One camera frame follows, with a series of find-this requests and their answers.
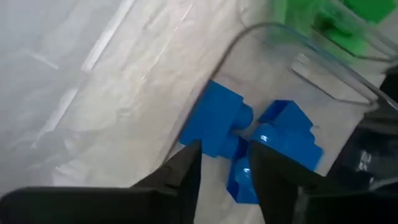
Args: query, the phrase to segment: white surface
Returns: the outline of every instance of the white surface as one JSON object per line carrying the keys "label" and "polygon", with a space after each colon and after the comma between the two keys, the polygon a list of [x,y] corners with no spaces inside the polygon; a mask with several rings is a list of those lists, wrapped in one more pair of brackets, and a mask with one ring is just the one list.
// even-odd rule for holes
{"label": "white surface", "polygon": [[[229,0],[0,6],[0,194],[28,185],[128,187],[151,173],[243,28]],[[225,72],[225,85],[242,78]],[[269,88],[279,87],[274,81]],[[268,97],[248,103],[261,108]],[[328,150],[318,172],[326,174],[363,111],[317,106],[336,111],[327,122],[322,111],[312,115],[315,124],[335,124],[322,130]],[[258,206],[237,205],[228,195],[227,173],[228,161],[204,156],[197,222],[261,223]]]}

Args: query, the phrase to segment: blue plastic block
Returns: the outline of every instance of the blue plastic block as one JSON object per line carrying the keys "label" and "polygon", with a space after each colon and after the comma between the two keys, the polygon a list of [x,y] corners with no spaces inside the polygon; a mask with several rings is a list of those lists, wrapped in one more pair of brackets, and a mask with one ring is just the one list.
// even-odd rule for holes
{"label": "blue plastic block", "polygon": [[314,144],[313,135],[309,130],[307,134],[303,134],[271,124],[260,124],[251,139],[273,148],[312,171],[323,154],[322,148]]}
{"label": "blue plastic block", "polygon": [[227,137],[228,133],[231,128],[249,126],[251,120],[252,110],[243,103],[242,96],[214,81],[209,81],[179,141],[186,145],[199,139],[202,141],[203,153],[216,157],[222,151],[224,156],[230,157],[236,148],[233,146],[233,137]]}
{"label": "blue plastic block", "polygon": [[227,191],[237,203],[259,203],[252,184],[247,151],[248,142],[239,137],[238,150],[233,157],[228,176]]}
{"label": "blue plastic block", "polygon": [[312,127],[309,118],[291,100],[275,100],[261,115],[259,122],[297,131],[308,131]]}

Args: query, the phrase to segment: transparent plastic bin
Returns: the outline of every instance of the transparent plastic bin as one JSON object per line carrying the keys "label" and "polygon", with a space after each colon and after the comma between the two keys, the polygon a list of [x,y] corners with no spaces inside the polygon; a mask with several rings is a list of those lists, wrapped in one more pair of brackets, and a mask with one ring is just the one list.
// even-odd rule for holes
{"label": "transparent plastic bin", "polygon": [[[284,12],[287,0],[237,0],[237,13],[245,27],[260,22],[278,22],[294,28],[364,77],[368,74],[380,74],[397,62],[398,44],[380,32],[377,25],[366,22],[337,0],[324,1],[327,4],[314,2],[308,6],[308,13],[297,13],[291,20],[286,19]],[[353,52],[314,28],[320,11],[335,17],[345,29],[355,30],[354,33],[358,34],[358,38],[364,40],[357,46],[363,50]]]}
{"label": "transparent plastic bin", "polygon": [[253,108],[250,127],[237,131],[244,138],[252,134],[258,117],[274,100],[294,100],[314,124],[316,144],[324,150],[317,172],[323,175],[363,113],[376,108],[377,98],[398,108],[332,54],[277,23],[256,24],[240,32],[210,79],[243,96]]}

